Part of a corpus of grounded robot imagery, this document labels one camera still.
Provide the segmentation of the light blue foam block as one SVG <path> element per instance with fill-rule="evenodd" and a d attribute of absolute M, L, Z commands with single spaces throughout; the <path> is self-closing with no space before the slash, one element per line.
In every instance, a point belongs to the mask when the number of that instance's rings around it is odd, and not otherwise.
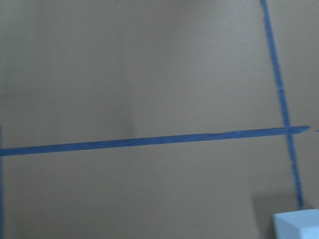
<path fill-rule="evenodd" d="M 318 239 L 319 210 L 309 209 L 273 214 L 277 239 Z"/>

